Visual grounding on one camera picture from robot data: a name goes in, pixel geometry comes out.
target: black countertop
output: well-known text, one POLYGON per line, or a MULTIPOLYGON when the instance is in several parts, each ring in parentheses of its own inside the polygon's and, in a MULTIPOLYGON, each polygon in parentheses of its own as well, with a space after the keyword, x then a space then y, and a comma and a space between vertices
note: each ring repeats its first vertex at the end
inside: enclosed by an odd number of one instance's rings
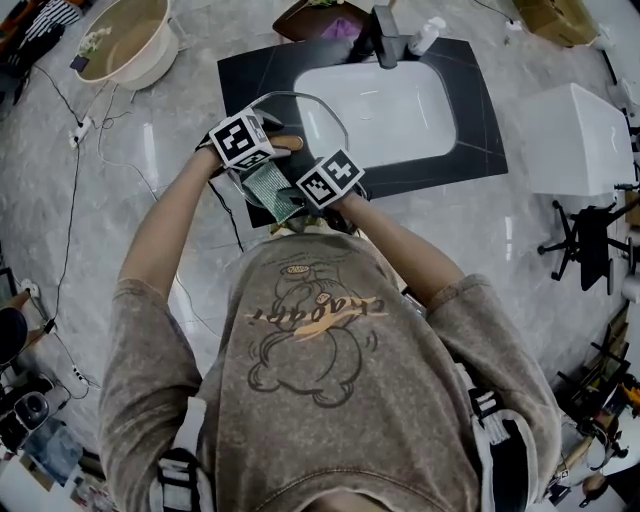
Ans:
MULTIPOLYGON (((351 44, 315 39, 256 50, 218 62, 227 115, 236 114, 271 91, 292 91, 305 71, 345 62, 351 44)), ((418 58, 405 52, 403 60, 419 60, 441 76, 457 128, 453 149, 443 156, 366 169, 362 184, 373 198, 390 196, 456 181, 505 174, 507 162, 495 112, 471 46, 466 41, 439 38, 418 58)), ((286 125, 283 133, 304 138, 295 99, 275 97, 259 107, 286 125)), ((313 167, 307 148, 278 167, 293 184, 313 167)), ((274 222, 267 210, 247 203, 254 227, 274 222)))

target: shirt sleeve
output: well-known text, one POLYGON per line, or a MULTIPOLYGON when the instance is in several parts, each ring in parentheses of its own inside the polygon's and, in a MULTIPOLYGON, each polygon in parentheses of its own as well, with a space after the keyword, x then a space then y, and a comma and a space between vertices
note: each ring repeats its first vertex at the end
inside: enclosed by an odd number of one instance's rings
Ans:
POLYGON ((536 442, 543 491, 560 455, 560 409, 489 281, 478 275, 466 277, 438 293, 428 312, 432 329, 475 384, 498 392, 505 407, 527 420, 536 442))
POLYGON ((201 377, 166 301, 135 280, 118 284, 100 397, 99 444, 119 508, 147 511, 157 460, 170 448, 201 377))

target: black and white striped cloth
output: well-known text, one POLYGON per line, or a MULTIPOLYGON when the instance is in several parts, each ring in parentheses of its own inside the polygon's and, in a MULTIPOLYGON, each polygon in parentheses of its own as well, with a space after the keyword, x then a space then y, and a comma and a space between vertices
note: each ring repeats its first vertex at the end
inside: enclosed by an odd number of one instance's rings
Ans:
POLYGON ((25 33, 20 48, 22 48, 27 41, 46 34, 55 25, 71 25, 81 17, 82 11, 80 11, 80 8, 76 5, 65 2, 64 0, 49 0, 25 33))

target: forearm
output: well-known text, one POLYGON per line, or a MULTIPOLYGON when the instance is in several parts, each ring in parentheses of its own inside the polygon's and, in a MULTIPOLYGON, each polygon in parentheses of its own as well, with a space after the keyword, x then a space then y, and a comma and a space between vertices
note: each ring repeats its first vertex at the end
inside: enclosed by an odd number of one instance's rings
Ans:
POLYGON ((140 224, 120 279, 143 281, 168 299, 198 200, 219 167, 220 160, 212 151, 201 149, 193 154, 140 224))
POLYGON ((423 304, 428 305, 440 290, 464 277, 458 266, 438 248, 360 196, 350 194, 337 209, 366 233, 423 304))

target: white cube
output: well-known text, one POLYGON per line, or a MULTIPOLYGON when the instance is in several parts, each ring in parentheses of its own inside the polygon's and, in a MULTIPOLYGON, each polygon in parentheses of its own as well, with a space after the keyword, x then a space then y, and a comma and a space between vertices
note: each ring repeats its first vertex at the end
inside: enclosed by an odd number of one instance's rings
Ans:
POLYGON ((353 158, 344 149, 324 158, 300 178, 296 185, 316 208, 324 208, 346 195, 364 176, 353 158))
POLYGON ((627 123, 606 101, 566 84, 527 98, 520 113, 533 192, 594 196, 635 183, 627 123))
POLYGON ((228 117, 209 132, 225 167, 246 171, 269 160, 275 151, 253 110, 228 117))

